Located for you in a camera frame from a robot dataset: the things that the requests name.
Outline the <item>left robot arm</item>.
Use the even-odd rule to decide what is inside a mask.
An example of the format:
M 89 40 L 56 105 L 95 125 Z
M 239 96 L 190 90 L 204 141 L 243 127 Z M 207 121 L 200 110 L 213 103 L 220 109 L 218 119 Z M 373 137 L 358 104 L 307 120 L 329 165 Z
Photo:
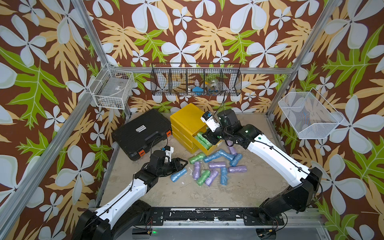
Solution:
M 125 230 L 140 223 L 150 223 L 151 206 L 141 200 L 159 178 L 180 173 L 188 161 L 171 159 L 165 151 L 156 150 L 150 161 L 133 175 L 131 183 L 104 206 L 85 211 L 76 225 L 73 240 L 115 240 Z

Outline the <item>green trash bag roll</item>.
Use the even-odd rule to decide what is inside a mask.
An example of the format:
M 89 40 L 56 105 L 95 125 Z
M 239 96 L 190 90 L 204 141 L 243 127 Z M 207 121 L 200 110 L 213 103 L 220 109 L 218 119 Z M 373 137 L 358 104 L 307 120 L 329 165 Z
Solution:
M 194 137 L 197 142 L 199 142 L 206 150 L 209 150 L 210 149 L 210 145 L 207 145 L 204 141 L 202 141 L 198 136 L 195 136 Z
M 197 184 L 199 186 L 202 186 L 210 175 L 211 175 L 210 170 L 203 170 L 200 177 L 197 179 Z
M 210 145 L 210 148 L 212 147 L 212 144 L 209 142 L 209 140 L 207 140 L 207 139 L 203 136 L 203 133 L 202 133 L 202 132 L 198 132 L 198 133 L 197 133 L 197 136 L 198 136 L 202 141 L 204 141 L 207 145 Z
M 194 163 L 203 160 L 205 157 L 206 157 L 205 153 L 201 152 L 201 153 L 189 158 L 188 161 L 190 164 L 193 165 Z

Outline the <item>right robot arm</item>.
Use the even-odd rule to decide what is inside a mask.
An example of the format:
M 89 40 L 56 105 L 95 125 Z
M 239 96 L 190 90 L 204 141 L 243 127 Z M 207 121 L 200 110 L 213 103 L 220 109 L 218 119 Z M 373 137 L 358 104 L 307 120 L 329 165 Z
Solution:
M 220 140 L 231 141 L 257 155 L 289 184 L 280 194 L 266 199 L 257 211 L 257 219 L 265 225 L 288 210 L 303 212 L 315 200 L 322 189 L 323 173 L 297 162 L 275 146 L 258 128 L 251 124 L 242 125 L 233 110 L 224 110 L 217 116 L 205 112 L 201 120 L 208 126 L 205 137 L 211 144 Z

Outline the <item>yellow top drawer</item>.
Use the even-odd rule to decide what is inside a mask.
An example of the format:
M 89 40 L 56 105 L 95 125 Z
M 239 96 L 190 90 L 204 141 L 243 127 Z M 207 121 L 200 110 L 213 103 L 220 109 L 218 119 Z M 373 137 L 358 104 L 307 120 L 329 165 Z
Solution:
M 197 140 L 194 138 L 195 136 L 197 136 L 197 133 L 192 137 L 193 143 L 198 147 L 198 149 L 200 149 L 203 153 L 205 153 L 205 155 L 212 154 L 214 151 L 218 150 L 218 147 L 223 143 L 223 140 L 221 140 L 216 145 L 212 145 L 212 147 L 209 150 L 206 150 L 199 142 L 197 142 Z

